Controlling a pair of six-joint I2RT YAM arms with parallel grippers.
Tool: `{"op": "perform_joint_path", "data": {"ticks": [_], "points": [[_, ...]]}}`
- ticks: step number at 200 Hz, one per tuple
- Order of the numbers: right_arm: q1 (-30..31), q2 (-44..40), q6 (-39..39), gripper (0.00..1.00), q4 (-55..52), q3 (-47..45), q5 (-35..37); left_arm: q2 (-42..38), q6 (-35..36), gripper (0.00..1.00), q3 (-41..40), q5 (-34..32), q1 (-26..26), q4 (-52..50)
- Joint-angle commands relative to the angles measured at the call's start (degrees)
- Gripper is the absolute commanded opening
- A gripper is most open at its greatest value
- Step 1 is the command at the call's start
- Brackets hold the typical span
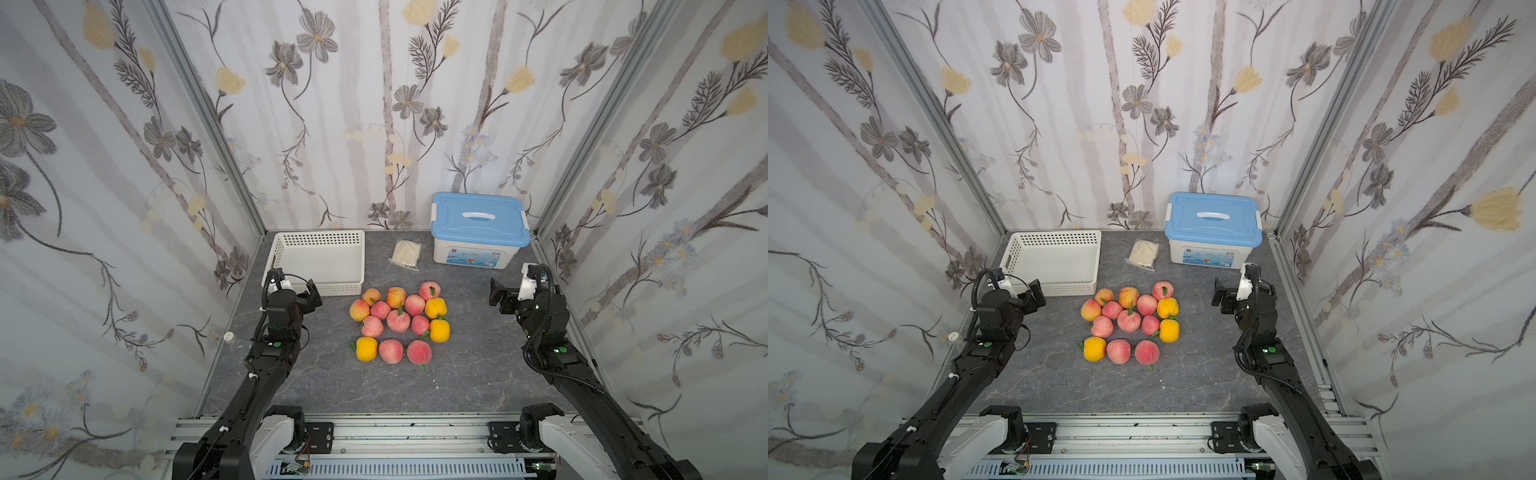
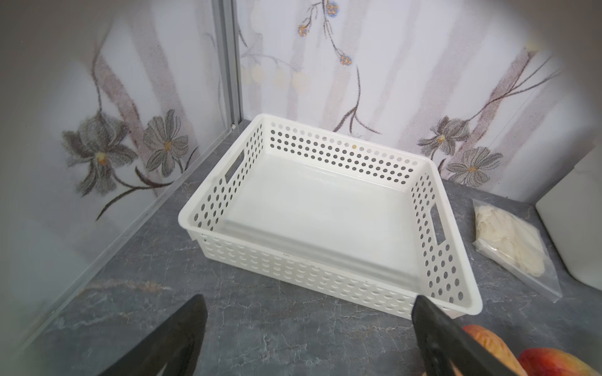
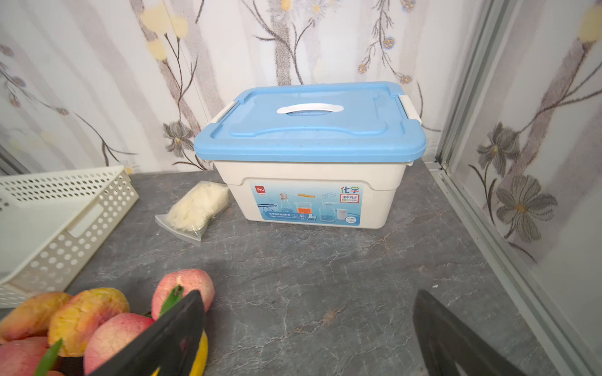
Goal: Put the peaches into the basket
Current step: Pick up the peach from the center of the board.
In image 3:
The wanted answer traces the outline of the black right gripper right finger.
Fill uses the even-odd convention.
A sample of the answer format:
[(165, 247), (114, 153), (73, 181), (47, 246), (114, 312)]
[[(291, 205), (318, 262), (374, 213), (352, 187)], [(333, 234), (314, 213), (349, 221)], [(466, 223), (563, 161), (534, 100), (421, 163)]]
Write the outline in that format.
[(417, 292), (413, 324), (429, 375), (522, 375), (429, 291)]

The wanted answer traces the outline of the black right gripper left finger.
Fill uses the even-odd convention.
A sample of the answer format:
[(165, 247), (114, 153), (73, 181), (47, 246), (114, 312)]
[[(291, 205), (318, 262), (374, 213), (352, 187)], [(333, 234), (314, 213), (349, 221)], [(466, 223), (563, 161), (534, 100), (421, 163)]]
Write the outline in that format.
[(167, 299), (168, 310), (91, 375), (189, 375), (205, 331), (199, 291)]

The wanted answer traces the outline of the yellow peach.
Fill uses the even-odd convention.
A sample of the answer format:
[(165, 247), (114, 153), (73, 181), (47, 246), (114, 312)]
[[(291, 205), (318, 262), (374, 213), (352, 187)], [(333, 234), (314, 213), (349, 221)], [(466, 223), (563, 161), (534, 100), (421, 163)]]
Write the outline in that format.
[(189, 376), (203, 376), (207, 364), (208, 354), (209, 340), (206, 332), (203, 332)]

